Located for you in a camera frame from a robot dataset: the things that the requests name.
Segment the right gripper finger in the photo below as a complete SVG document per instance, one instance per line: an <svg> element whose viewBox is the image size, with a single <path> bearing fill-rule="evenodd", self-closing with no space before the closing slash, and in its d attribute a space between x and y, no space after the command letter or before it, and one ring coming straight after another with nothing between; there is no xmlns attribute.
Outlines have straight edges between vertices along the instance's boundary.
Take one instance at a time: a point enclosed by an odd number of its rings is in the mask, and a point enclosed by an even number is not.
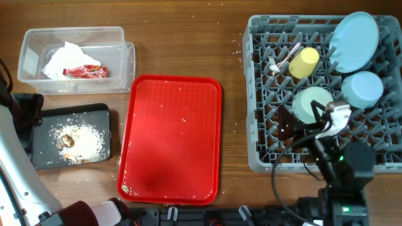
<svg viewBox="0 0 402 226"><path fill-rule="evenodd" d="M325 111L325 106L321 103L317 102L316 100L311 101L310 103L312 107L313 116L315 118L316 123L322 123L325 121L325 118L322 117L322 114Z"/></svg>
<svg viewBox="0 0 402 226"><path fill-rule="evenodd" d="M283 105L278 107L279 128L278 139L283 141L292 138L295 135L295 124L297 118L291 114Z"/></svg>

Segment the green bowl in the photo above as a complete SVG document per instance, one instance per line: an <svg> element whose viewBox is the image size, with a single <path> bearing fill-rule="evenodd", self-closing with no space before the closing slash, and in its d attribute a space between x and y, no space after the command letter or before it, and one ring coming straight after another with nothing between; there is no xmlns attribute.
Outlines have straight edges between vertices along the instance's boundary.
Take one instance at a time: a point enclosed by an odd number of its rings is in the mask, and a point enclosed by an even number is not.
<svg viewBox="0 0 402 226"><path fill-rule="evenodd" d="M330 92L321 87L309 87L299 91L293 98L292 109L294 115L305 124L316 122L311 106L313 100L322 104L324 107L329 102L334 101Z"/></svg>

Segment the yellow plastic cup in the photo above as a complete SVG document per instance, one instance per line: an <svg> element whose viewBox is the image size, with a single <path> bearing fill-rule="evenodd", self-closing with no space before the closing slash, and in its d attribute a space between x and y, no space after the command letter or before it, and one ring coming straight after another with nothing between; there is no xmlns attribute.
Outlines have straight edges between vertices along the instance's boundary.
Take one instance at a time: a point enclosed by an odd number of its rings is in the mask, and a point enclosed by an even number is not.
<svg viewBox="0 0 402 226"><path fill-rule="evenodd" d="M302 79L309 77L320 59L318 51L311 47L304 48L289 64L289 71L293 77Z"/></svg>

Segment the light blue small bowl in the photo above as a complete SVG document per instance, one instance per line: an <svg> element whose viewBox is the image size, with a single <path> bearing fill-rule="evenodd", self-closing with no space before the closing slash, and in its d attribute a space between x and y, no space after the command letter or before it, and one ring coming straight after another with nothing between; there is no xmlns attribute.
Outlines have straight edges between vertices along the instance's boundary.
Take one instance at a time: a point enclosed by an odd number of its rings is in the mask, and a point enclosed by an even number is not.
<svg viewBox="0 0 402 226"><path fill-rule="evenodd" d="M353 107L367 109L374 106L384 91L382 80L372 72L361 71L344 79L343 98Z"/></svg>

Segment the white plastic fork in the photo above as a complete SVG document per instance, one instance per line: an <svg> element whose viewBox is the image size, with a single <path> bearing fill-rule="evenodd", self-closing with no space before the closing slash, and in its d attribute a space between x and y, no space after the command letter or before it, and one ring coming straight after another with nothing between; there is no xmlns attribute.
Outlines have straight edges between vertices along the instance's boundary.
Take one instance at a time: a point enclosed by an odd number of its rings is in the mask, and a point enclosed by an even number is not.
<svg viewBox="0 0 402 226"><path fill-rule="evenodd" d="M277 67L273 56L269 56L268 60L270 63L269 69L272 71L272 76L275 76L277 73L280 72L280 69Z"/></svg>

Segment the light blue plate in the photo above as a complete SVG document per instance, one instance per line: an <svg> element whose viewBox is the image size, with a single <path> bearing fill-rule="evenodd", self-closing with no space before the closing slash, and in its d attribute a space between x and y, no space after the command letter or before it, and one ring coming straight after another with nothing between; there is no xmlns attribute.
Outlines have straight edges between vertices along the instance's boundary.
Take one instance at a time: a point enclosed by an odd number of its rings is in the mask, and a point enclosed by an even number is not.
<svg viewBox="0 0 402 226"><path fill-rule="evenodd" d="M336 27L329 43L329 56L341 73L362 68L374 55L379 43L379 28L374 18L363 11L346 16Z"/></svg>

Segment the red snack wrapper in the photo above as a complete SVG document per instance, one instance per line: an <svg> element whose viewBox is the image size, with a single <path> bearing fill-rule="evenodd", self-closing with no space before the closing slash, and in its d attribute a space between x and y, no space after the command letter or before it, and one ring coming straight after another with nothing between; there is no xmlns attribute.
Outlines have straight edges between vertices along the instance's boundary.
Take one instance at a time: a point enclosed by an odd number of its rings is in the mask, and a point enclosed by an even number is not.
<svg viewBox="0 0 402 226"><path fill-rule="evenodd" d="M83 65L77 68L65 68L62 75L74 78L106 78L108 68L97 65Z"/></svg>

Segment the food scraps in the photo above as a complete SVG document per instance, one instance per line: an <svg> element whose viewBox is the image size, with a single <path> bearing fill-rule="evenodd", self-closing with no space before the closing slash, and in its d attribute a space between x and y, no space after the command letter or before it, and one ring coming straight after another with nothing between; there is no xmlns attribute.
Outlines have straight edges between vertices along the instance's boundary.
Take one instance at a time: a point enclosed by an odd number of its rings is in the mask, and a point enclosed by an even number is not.
<svg viewBox="0 0 402 226"><path fill-rule="evenodd" d="M110 157L104 131L88 124L61 125L50 130L52 148L68 164L95 163Z"/></svg>

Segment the white napkin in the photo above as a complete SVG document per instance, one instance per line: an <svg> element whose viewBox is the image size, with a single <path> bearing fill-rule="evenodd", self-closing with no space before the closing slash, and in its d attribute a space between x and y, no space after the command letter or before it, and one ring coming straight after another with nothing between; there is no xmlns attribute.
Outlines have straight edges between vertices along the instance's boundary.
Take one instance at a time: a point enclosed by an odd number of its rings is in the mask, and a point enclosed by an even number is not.
<svg viewBox="0 0 402 226"><path fill-rule="evenodd" d="M82 49L73 43L65 42L65 46L59 48L50 61L41 69L52 80L70 80L72 77L63 74L64 69L74 69L84 65L101 66L101 62L86 55Z"/></svg>

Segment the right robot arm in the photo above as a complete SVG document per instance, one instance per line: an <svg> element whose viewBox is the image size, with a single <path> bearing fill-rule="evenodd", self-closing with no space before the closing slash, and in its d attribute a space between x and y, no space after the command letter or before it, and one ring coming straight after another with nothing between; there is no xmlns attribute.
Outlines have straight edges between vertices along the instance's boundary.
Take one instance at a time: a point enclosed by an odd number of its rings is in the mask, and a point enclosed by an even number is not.
<svg viewBox="0 0 402 226"><path fill-rule="evenodd" d="M369 213L364 187L374 178L375 153L359 141L339 147L334 137L349 122L350 105L343 101L322 105L311 101L315 122L299 121L285 107L278 107L279 139L292 139L286 152L307 148L313 156L326 187L316 197L301 197L292 206L282 201L272 181L276 199L293 222L299 225L369 225Z"/></svg>

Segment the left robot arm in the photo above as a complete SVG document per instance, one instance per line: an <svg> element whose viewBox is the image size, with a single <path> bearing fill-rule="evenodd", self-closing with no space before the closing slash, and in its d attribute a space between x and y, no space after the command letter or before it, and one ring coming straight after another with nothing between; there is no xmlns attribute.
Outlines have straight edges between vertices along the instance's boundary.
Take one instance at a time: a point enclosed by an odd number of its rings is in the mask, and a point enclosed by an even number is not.
<svg viewBox="0 0 402 226"><path fill-rule="evenodd" d="M1 225L63 225L62 206L31 162L32 131L42 124L40 94L13 94L1 62Z"/></svg>

